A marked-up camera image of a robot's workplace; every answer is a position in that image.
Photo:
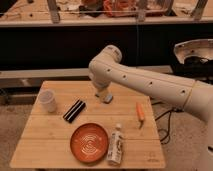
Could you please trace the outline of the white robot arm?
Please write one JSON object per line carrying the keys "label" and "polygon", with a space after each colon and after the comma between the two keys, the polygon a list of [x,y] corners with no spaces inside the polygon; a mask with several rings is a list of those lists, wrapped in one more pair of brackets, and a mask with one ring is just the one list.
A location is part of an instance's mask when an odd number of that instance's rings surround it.
{"label": "white robot arm", "polygon": [[90,78],[103,102],[111,96],[109,84],[115,82],[182,108],[204,121],[207,132],[213,133],[213,85],[124,66],[120,64],[121,58],[121,51],[108,45],[89,63]]}

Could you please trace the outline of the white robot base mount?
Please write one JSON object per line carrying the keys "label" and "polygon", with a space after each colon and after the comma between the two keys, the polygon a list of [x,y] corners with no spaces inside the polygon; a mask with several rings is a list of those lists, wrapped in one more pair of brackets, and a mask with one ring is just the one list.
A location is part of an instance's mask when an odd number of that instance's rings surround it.
{"label": "white robot base mount", "polygon": [[173,52],[180,64],[184,64],[190,57],[213,60],[213,39],[194,39],[177,43]]}

